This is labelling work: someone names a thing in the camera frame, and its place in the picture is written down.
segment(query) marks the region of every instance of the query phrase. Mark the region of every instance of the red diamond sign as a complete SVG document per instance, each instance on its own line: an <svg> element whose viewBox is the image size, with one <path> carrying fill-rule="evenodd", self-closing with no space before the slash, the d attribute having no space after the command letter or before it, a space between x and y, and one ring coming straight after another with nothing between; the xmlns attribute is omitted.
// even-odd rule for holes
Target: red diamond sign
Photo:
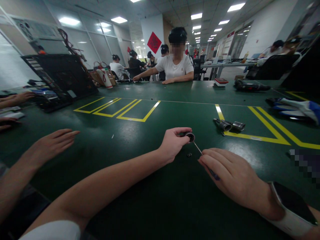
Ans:
<svg viewBox="0 0 320 240"><path fill-rule="evenodd" d="M147 46L156 54L160 45L161 45L160 39L155 35L154 32L152 32Z"/></svg>

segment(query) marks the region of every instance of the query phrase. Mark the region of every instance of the smartwatch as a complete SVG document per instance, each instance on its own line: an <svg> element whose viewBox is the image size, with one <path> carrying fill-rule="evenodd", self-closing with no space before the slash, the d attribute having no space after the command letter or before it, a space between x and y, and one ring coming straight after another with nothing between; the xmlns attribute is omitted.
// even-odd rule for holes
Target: smartwatch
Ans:
<svg viewBox="0 0 320 240"><path fill-rule="evenodd" d="M285 216L280 221L267 221L291 236L303 236L311 228L318 226L308 205L294 191L278 182L269 182L277 203L285 210Z"/></svg>

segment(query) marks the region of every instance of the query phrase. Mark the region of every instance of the cordless drill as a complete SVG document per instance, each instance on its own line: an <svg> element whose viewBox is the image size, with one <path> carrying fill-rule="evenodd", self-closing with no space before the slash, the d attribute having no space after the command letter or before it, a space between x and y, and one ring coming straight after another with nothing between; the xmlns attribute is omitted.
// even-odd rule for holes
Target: cordless drill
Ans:
<svg viewBox="0 0 320 240"><path fill-rule="evenodd" d="M270 86L263 86L259 84L245 83L244 81L237 79L234 81L234 86L239 91L267 91L270 90Z"/></svg>

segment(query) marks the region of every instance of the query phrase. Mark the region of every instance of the green workbench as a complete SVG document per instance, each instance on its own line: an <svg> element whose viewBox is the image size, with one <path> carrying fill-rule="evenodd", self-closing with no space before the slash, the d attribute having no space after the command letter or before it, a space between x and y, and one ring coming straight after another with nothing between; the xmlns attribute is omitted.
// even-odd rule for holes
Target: green workbench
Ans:
<svg viewBox="0 0 320 240"><path fill-rule="evenodd" d="M265 102L286 91L243 93L232 83L216 88L211 81L123 83L99 91L50 114L37 107L24 109L22 126L0 134L1 160L12 166L39 138L63 128L80 130L74 145L43 166L31 182L54 200L102 168L155 150L166 129L191 127L200 149L217 147L239 154L260 178L282 183L320 209L315 180L286 155L289 149L320 149L319 128L287 120ZM212 121L222 115L246 123L241 137L222 136ZM184 146L173 163L113 201L87 230L98 239L288 238L226 197L197 162L199 157L193 144Z"/></svg>

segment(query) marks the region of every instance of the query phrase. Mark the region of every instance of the yellow tape marking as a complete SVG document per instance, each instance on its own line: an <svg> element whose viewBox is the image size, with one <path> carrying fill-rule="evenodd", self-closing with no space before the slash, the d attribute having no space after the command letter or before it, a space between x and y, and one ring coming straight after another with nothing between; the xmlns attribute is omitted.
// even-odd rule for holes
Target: yellow tape marking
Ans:
<svg viewBox="0 0 320 240"><path fill-rule="evenodd" d="M271 117L265 110L261 107L257 107L257 109L262 112L274 125L276 125L285 135L287 135L295 144L300 147L320 149L320 145L312 144L312 143L304 143L301 142L296 136L294 136L291 132L289 132L284 126L282 126L277 120Z"/></svg>
<svg viewBox="0 0 320 240"><path fill-rule="evenodd" d="M94 112L95 110L97 110L97 109L99 109L99 108L101 108L101 107L103 107L103 106L105 106L105 105L113 102L114 100L118 99L118 98L115 98L115 99L113 99L113 100L111 100L111 101L109 101L109 102L107 102L107 103L105 103L105 104L97 107L96 109L93 109L92 111L80 110L81 108L84 108L84 107L86 107L86 106L88 106L88 105L90 105L90 104L92 104L92 103L95 103L95 102L97 102L97 101L99 101L99 100L101 100L101 99L103 99L103 98L105 98L105 97L99 98L98 100L95 100L95 101L93 101L93 102L91 102L91 103L88 103L87 105L84 105L84 106L82 106L82 107L79 107L79 108L75 109L74 111L75 111L75 112L82 112L82 113L92 113L92 112Z"/></svg>
<svg viewBox="0 0 320 240"><path fill-rule="evenodd" d="M221 120L224 120L222 111L220 109L220 106L218 104L215 105L219 118ZM242 134L242 133L232 133L232 132L224 132L227 136L232 137L240 137L240 138L246 138L246 139L252 139L257 141L265 141L265 142L272 142L272 143L279 143L279 144L285 144L285 145L291 145L279 132L277 132L274 127L271 126L270 123L268 123L253 107L248 107L257 117L258 119L275 135L276 138L268 138L268 137L259 137L259 136L253 136L248 134Z"/></svg>
<svg viewBox="0 0 320 240"><path fill-rule="evenodd" d="M291 94L292 96L295 96L295 97L297 97L297 98L300 98L300 99L302 99L302 100L304 100L304 101L309 101L308 99L306 99L306 98L303 98L303 97L300 97L299 95L297 95L297 94L295 94L295 93L305 93L305 92L290 92L290 91L286 91L286 93L289 93L289 94Z"/></svg>
<svg viewBox="0 0 320 240"><path fill-rule="evenodd" d="M95 114L95 115L100 115L100 116L104 116L104 117L114 117L114 116L117 115L119 112L121 112L123 109L129 107L132 103L134 103L134 102L136 101L136 99L133 100L133 101L132 101L131 103L129 103L128 105L124 106L123 108L121 108L119 111L117 111L116 113L114 113L114 114L112 114L112 115L111 115L111 114L105 114L105 113L99 113L101 110L109 107L110 105L114 104L114 103L117 102L117 101L114 101L113 103L109 104L108 106L105 106L104 108L99 109L98 111L94 112L93 114Z"/></svg>
<svg viewBox="0 0 320 240"><path fill-rule="evenodd" d="M118 119L124 119L124 120L130 120L130 121L137 121L137 122L145 122L147 120L147 118L151 115L151 113L153 112L153 110L159 105L159 103L161 101L158 101L152 108L151 110L147 113L147 115L143 118L128 118L128 117L123 117L124 114L126 114L128 111L130 111L130 109L132 109L135 105L137 105L139 102L141 102L141 100L139 100L138 102L136 102L135 104L133 104L131 107L129 107L126 111L124 111L123 113L121 113L117 118Z"/></svg>

